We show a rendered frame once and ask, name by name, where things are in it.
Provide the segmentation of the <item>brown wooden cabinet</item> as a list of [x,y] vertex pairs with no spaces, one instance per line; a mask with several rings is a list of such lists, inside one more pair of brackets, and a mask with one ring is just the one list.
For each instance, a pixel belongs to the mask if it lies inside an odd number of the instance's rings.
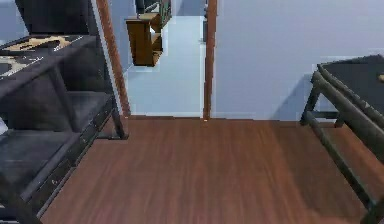
[[163,52],[160,14],[139,14],[125,22],[133,64],[154,67]]

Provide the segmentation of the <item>dark green cupboard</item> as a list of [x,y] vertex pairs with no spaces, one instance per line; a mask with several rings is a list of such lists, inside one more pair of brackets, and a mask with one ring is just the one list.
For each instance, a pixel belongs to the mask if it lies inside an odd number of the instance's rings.
[[135,0],[136,13],[158,13],[161,26],[164,27],[172,18],[171,0]]

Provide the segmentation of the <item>black metal shelf unit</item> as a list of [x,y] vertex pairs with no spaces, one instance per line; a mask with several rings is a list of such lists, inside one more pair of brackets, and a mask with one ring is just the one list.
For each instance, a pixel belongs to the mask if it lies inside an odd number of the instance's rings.
[[128,136],[92,0],[14,1],[28,33],[0,45],[0,224],[42,224],[105,124]]

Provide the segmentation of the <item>dark grey metal table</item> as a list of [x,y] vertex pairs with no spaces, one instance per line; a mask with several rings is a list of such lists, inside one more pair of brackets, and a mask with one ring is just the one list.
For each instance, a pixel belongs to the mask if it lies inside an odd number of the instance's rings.
[[360,224],[384,224],[384,197],[374,200],[322,130],[320,118],[333,119],[336,128],[348,126],[384,165],[384,74],[381,54],[319,63],[300,124],[308,125],[367,210]]

